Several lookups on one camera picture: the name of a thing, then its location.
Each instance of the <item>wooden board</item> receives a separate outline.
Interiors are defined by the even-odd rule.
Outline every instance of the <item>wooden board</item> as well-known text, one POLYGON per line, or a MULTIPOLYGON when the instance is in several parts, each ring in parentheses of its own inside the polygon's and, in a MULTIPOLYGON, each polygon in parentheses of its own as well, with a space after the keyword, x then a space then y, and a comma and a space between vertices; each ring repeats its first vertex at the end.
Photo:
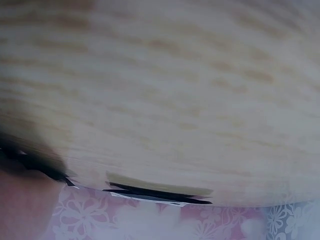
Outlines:
POLYGON ((309 2, 2 0, 0 128, 95 189, 216 206, 318 198, 309 2))

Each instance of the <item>floral pattern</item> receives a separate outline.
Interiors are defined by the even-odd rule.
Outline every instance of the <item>floral pattern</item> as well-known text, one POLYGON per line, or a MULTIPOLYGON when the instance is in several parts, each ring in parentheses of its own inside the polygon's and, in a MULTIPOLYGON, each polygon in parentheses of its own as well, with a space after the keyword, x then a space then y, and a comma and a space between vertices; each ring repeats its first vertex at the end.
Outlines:
POLYGON ((172 205, 66 187, 42 240, 317 240, 320 202, 265 208, 172 205))

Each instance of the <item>black object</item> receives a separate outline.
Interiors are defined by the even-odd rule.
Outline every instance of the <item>black object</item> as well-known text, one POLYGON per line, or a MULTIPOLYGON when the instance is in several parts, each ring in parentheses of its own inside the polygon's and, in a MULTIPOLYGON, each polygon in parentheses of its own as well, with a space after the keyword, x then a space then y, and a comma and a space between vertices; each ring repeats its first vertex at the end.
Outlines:
POLYGON ((180 194, 180 193, 172 193, 166 191, 156 191, 149 190, 140 187, 127 186, 123 184, 118 184, 114 182, 109 183, 110 186, 114 186, 120 189, 105 189, 104 192, 116 193, 120 195, 124 195, 127 197, 140 198, 140 199, 148 199, 148 200, 157 200, 163 202, 177 202, 177 203, 188 203, 188 204, 212 204, 209 201, 203 201, 194 199, 194 195, 180 194))
POLYGON ((40 171, 53 180, 65 182, 68 186, 75 186, 67 179, 68 175, 45 164, 41 161, 40 157, 35 154, 25 154, 19 149, 8 145, 0 145, 0 152, 2 152, 8 160, 18 161, 28 170, 40 171))

